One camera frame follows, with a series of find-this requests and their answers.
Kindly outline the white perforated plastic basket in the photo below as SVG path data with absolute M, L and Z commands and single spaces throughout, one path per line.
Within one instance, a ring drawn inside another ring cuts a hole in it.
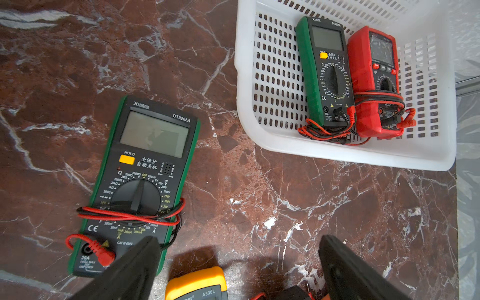
M 327 18 L 351 36 L 365 26 L 396 39 L 399 85 L 417 125 L 390 140 L 342 146 L 302 137 L 308 115 L 295 40 L 304 17 Z M 237 112 L 260 147 L 290 155 L 393 168 L 447 171 L 456 159 L 456 93 L 447 1 L 240 1 Z

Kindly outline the green multimeter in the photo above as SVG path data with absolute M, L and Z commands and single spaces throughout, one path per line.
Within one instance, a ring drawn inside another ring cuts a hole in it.
M 182 225 L 182 192 L 200 129 L 196 116 L 167 104 L 121 100 L 90 202 L 77 211 L 81 231 L 67 244 L 72 275 L 99 276 L 147 236 L 165 261 Z
M 344 28 L 329 19 L 304 16 L 296 26 L 296 39 L 308 105 L 299 134 L 350 144 L 356 108 Z

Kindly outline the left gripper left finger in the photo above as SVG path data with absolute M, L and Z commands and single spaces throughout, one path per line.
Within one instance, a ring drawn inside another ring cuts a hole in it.
M 147 300 L 160 264 L 155 237 L 145 237 L 72 300 Z

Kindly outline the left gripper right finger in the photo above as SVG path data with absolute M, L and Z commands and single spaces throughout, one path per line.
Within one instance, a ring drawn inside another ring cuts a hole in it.
M 332 300 L 408 299 L 333 235 L 321 238 L 319 258 Z

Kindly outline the red multimeter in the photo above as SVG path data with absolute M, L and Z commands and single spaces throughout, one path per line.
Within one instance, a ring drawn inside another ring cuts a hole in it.
M 400 93 L 399 62 L 393 36 L 365 26 L 347 42 L 356 106 L 356 133 L 361 138 L 390 140 L 417 125 L 416 110 Z

